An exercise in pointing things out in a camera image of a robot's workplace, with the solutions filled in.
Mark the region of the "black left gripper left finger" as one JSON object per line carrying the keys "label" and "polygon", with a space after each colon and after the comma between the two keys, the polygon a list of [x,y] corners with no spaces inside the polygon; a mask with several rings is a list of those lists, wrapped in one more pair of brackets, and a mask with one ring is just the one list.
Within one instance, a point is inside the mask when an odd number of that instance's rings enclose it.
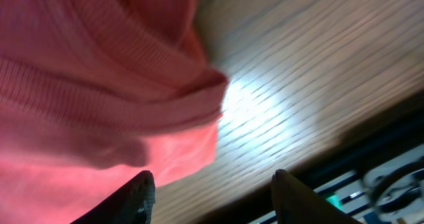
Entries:
{"label": "black left gripper left finger", "polygon": [[154,176],[144,170],[71,224],[150,224],[154,204]]}

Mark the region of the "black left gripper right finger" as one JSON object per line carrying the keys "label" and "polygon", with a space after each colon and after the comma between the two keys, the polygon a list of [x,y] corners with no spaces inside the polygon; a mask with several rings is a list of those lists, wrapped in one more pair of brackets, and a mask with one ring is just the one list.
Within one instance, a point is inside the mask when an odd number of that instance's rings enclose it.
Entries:
{"label": "black left gripper right finger", "polygon": [[360,224],[283,169],[273,174],[270,187],[278,223]]}

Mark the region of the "orange red t-shirt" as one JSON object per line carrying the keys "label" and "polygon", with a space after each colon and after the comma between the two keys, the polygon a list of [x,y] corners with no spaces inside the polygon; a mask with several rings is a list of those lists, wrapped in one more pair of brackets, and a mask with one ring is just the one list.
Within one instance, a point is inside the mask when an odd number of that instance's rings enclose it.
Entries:
{"label": "orange red t-shirt", "polygon": [[216,155],[227,77],[197,0],[1,0],[1,222],[71,223]]}

